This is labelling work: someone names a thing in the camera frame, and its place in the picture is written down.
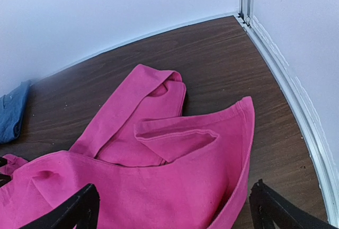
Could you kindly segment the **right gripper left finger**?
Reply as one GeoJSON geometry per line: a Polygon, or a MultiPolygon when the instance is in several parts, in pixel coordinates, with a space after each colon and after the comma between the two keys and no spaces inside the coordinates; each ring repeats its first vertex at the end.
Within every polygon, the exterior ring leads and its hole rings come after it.
{"type": "Polygon", "coordinates": [[[99,193],[94,184],[87,184],[54,210],[22,228],[97,228],[99,209],[99,193]]]}

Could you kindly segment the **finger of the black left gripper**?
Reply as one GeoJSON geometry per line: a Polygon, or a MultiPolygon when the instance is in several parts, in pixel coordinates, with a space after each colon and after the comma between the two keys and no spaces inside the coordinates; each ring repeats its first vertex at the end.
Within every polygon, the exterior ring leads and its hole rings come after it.
{"type": "Polygon", "coordinates": [[[9,160],[7,160],[4,157],[1,157],[1,173],[0,173],[0,177],[1,177],[1,183],[0,186],[4,186],[7,183],[9,183],[12,180],[12,177],[6,173],[7,167],[11,165],[9,160]]]}

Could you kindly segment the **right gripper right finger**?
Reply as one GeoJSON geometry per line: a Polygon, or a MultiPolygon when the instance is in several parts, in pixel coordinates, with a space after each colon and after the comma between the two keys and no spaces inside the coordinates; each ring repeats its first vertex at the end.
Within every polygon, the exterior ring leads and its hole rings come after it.
{"type": "Polygon", "coordinates": [[[263,180],[254,183],[249,196],[255,229],[265,228],[334,228],[283,198],[263,180]]]}

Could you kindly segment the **red garment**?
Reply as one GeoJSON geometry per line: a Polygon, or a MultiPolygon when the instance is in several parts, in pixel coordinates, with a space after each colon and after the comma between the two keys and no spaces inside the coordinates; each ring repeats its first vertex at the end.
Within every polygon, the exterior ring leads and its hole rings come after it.
{"type": "Polygon", "coordinates": [[[1,228],[20,228],[85,185],[100,195],[98,228],[231,228],[247,198],[255,111],[182,116],[178,72],[138,65],[68,151],[31,162],[7,155],[1,228]]]}

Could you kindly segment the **dark blue polo shirt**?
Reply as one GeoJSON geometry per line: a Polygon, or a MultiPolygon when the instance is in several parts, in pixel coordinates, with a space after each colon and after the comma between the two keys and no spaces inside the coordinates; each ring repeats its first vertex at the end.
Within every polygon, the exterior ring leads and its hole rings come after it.
{"type": "Polygon", "coordinates": [[[10,93],[1,97],[1,144],[9,143],[19,137],[30,86],[30,80],[22,82],[10,93]]]}

